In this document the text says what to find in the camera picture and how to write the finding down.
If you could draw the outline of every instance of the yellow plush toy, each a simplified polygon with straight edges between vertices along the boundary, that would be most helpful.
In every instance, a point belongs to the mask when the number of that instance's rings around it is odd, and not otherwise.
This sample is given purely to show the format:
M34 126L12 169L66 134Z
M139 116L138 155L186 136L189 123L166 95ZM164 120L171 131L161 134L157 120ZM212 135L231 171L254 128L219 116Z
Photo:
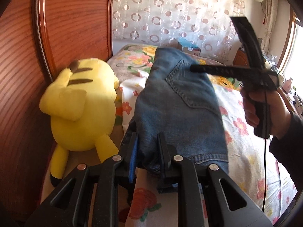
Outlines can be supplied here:
M69 151L96 148L101 162L118 153L109 138L115 123L115 89L119 80L98 59L75 60L49 85L40 110L51 116L57 146L50 162L51 182L62 177Z

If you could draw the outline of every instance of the denim jeans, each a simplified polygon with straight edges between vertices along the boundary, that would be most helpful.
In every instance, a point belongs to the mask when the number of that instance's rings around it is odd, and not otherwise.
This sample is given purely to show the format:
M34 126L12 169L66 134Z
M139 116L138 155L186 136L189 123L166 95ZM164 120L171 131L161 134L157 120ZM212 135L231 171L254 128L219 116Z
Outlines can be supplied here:
M215 90L205 73L189 71L197 62L173 48L157 48L145 89L121 146L139 135L137 161L159 174L157 135L196 165L218 164L228 173L228 154Z

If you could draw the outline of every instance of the jeans seam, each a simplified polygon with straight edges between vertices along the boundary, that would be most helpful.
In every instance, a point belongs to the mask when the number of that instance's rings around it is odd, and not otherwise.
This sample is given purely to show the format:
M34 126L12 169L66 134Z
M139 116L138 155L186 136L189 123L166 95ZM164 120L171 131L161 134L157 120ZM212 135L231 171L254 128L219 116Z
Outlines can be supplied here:
M223 153L207 153L207 154L199 154L195 156L188 157L190 160L192 160L195 165L211 161L211 160L217 160L217 161L224 161L228 162L228 155Z
M211 108L210 106L201 105L198 103L194 103L193 101L189 100L183 92L181 92L173 83L172 78L176 74L176 72L180 69L183 65L190 65L188 61L180 60L177 64L177 66L171 71L171 73L166 77L166 82L169 84L169 86L173 89L173 91L181 97L181 99L184 101L184 103L190 107L190 108L203 108L208 111L211 111L215 115L221 118L221 114L219 114L214 108Z

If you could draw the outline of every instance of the brown stripe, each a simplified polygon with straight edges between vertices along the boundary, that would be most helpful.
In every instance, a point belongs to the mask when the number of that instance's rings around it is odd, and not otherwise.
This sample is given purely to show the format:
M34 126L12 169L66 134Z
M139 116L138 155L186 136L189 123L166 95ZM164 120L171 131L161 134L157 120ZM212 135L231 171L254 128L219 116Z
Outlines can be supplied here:
M82 78L82 79L72 79L69 81L68 85L72 85L72 84L79 84L79 83L88 83L88 82L92 82L92 79L88 79L88 78Z
M90 68L90 67L82 67L82 68L78 68L77 70L73 71L73 73L90 71L90 70L92 70L92 68Z

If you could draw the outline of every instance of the sheer curtain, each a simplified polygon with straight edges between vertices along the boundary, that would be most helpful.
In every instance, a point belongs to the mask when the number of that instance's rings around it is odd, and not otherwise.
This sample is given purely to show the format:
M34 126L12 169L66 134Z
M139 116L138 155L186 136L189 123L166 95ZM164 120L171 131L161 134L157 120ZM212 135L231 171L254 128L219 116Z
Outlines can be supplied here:
M266 0L265 37L261 49L268 54L272 31L274 30L278 11L278 0Z
M175 47L180 37L203 56L228 59L235 29L229 16L243 16L243 0L113 0L113 39Z

